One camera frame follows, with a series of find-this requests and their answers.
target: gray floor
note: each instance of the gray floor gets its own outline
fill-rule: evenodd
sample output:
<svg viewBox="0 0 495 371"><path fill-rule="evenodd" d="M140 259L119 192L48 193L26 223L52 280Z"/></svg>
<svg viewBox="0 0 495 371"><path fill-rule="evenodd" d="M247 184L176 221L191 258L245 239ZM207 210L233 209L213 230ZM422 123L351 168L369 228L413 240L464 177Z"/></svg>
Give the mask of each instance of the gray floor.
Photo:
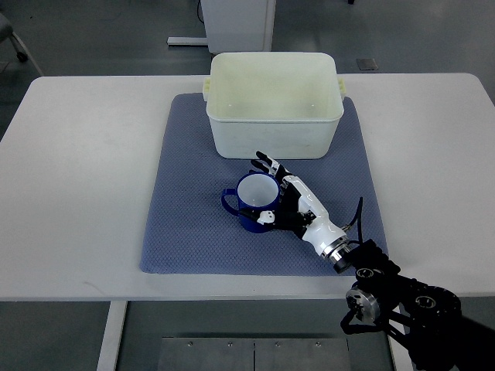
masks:
<svg viewBox="0 0 495 371"><path fill-rule="evenodd" d="M210 72L207 48L166 45L168 36L205 36L196 0L3 0L0 6L47 76ZM491 0L356 0L355 5L346 0L279 0L272 49L328 53L339 73L364 73L357 58L375 58L379 70L373 73L472 73L495 102L494 19ZM9 62L0 73L1 138L38 73L30 62L15 58L9 42L0 45L0 61ZM63 316L67 310L50 303L24 305L22 310L0 308L0 322L15 324L4 327L6 341L18 333L29 336L26 316L32 316L29 326L35 333L56 334L46 327L44 316ZM492 298L465 299L464 305L473 318L495 327ZM76 331L71 321L60 326L67 333ZM11 369L33 369L12 357L9 362Z"/></svg>

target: black cable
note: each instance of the black cable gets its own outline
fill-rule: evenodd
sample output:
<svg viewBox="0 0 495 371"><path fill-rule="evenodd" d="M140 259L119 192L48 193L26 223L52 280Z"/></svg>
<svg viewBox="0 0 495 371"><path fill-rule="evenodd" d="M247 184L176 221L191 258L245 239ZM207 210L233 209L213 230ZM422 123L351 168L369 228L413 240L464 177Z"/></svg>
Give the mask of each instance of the black cable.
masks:
<svg viewBox="0 0 495 371"><path fill-rule="evenodd" d="M201 0L198 0L198 6L196 7L196 15L198 16L198 19L200 20L200 22L204 24L204 21L200 17L200 5L201 5Z"/></svg>
<svg viewBox="0 0 495 371"><path fill-rule="evenodd" d="M361 226L361 213L363 212L363 197L359 198L359 204L357 205L357 239L359 243L363 243L363 229Z"/></svg>

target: blue mat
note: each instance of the blue mat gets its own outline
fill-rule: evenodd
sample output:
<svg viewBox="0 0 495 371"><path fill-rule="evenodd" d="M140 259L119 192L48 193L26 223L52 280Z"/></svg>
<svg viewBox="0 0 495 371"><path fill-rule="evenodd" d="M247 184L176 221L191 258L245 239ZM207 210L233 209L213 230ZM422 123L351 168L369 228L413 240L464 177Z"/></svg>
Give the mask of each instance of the blue mat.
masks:
<svg viewBox="0 0 495 371"><path fill-rule="evenodd" d="M349 223L364 197L363 235L387 247L357 113L344 100L328 153L316 160L282 164L315 193L337 226ZM249 160L225 159L213 143L201 94L172 102L139 267L157 274L336 275L312 245L292 232L249 233L220 203L252 168ZM356 228L349 232L357 239Z"/></svg>

